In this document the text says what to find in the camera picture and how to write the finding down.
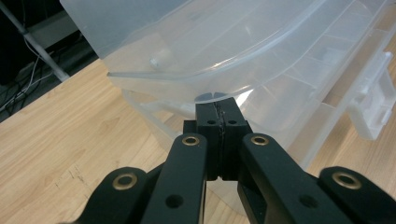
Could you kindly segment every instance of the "clear plastic container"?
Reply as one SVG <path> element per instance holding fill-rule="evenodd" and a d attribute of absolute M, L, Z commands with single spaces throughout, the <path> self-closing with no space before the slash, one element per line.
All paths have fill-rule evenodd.
<path fill-rule="evenodd" d="M 391 0 L 61 2 L 164 148 L 194 104 L 234 97 L 254 132 L 306 167 L 348 107 L 375 138 L 396 100 L 382 52 Z M 359 98 L 365 80 L 384 104 Z"/>
<path fill-rule="evenodd" d="M 62 1 L 115 85 L 181 103 L 259 91 L 280 76 L 305 99 L 386 2 Z"/>

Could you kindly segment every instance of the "wire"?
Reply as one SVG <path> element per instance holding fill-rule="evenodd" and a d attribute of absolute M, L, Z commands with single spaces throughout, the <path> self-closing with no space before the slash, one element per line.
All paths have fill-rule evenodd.
<path fill-rule="evenodd" d="M 35 52 L 35 50 L 33 50 L 33 49 L 29 46 L 29 43 L 26 41 L 26 38 L 25 38 L 25 37 L 23 37 L 23 41 L 25 42 L 26 47 L 27 47 L 30 51 L 32 51 L 32 53 L 33 53 L 35 56 L 37 56 L 38 58 L 42 59 L 41 56 L 40 56 L 37 52 Z"/>
<path fill-rule="evenodd" d="M 15 94 L 8 102 L 6 102 L 5 104 L 3 104 L 1 107 L 0 107 L 0 111 L 3 111 L 5 108 L 7 108 L 7 106 L 9 105 L 9 104 L 13 104 L 13 103 L 15 103 L 15 101 L 18 99 L 18 98 L 20 98 L 21 96 L 23 96 L 23 95 L 25 95 L 25 93 L 29 90 L 29 88 L 32 86 L 32 83 L 33 83 L 33 77 L 35 76 L 35 68 L 36 68 L 36 66 L 37 66 L 37 64 L 38 64 L 38 60 L 40 59 L 40 57 L 37 57 L 37 59 L 35 60 L 35 66 L 33 67 L 33 71 L 32 71 L 32 75 L 30 75 L 30 81 L 29 81 L 29 85 L 26 87 L 26 88 L 24 88 L 23 90 L 21 90 L 21 91 L 19 91 L 17 94 Z"/>

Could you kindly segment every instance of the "wooden surface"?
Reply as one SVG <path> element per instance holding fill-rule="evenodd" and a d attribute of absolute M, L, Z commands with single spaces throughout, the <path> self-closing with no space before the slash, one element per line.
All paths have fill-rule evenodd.
<path fill-rule="evenodd" d="M 389 45 L 396 52 L 396 39 Z M 396 62 L 389 67 L 396 83 Z M 0 223 L 59 223 L 81 213 L 99 182 L 122 166 L 150 170 L 166 159 L 142 118 L 96 61 L 0 124 Z M 376 141 L 343 116 L 309 172 L 342 165 L 396 198 L 396 116 Z M 205 223 L 248 223 L 210 190 Z"/>

